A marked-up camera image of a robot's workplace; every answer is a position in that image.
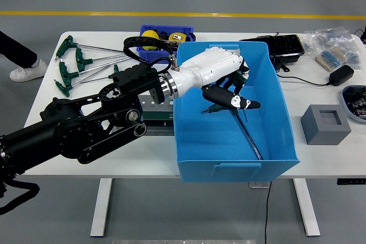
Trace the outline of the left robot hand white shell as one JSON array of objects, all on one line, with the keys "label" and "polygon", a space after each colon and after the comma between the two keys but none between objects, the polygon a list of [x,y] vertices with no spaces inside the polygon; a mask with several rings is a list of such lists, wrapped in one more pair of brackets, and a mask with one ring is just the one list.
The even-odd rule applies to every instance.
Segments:
[{"label": "left robot hand white shell", "polygon": [[205,100],[224,108],[258,109],[259,102],[239,96],[249,71],[242,56],[221,47],[211,47],[182,63],[179,71],[168,70],[173,79],[170,97],[181,97],[197,87]]}]

